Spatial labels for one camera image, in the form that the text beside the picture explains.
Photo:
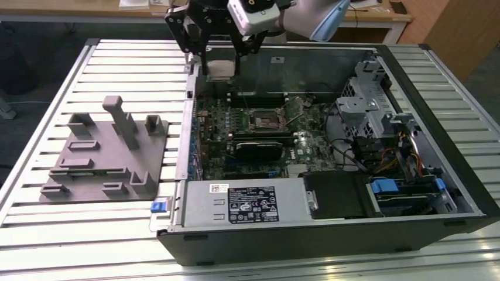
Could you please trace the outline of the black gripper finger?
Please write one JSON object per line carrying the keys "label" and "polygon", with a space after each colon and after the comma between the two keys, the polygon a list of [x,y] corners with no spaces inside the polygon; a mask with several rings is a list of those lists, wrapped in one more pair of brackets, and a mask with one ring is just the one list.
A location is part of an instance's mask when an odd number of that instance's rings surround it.
{"label": "black gripper finger", "polygon": [[165,23],[184,53],[199,56],[203,74],[208,74],[208,23],[204,7],[173,7],[167,10]]}
{"label": "black gripper finger", "polygon": [[243,40],[243,35],[237,29],[229,32],[231,42],[235,47],[235,75],[240,74],[240,63],[241,58],[249,54],[256,54],[263,45],[263,41],[267,37],[268,31],[251,35],[247,40]]}

